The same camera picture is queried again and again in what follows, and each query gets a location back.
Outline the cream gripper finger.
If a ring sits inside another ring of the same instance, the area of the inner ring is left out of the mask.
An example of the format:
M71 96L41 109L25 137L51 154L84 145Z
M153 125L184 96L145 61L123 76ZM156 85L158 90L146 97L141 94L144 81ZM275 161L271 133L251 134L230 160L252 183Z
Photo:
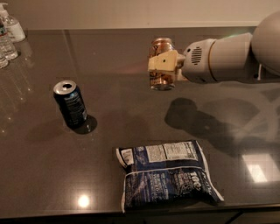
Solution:
M174 72L177 66L178 52L176 50L168 51L149 58L149 71Z

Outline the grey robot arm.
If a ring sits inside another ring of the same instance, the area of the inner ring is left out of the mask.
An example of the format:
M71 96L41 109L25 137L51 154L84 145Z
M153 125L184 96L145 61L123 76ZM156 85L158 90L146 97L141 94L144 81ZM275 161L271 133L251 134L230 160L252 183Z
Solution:
M280 12L267 16L250 33L208 38L178 52L169 38L152 41L150 87L174 88L175 81L258 84L280 81Z

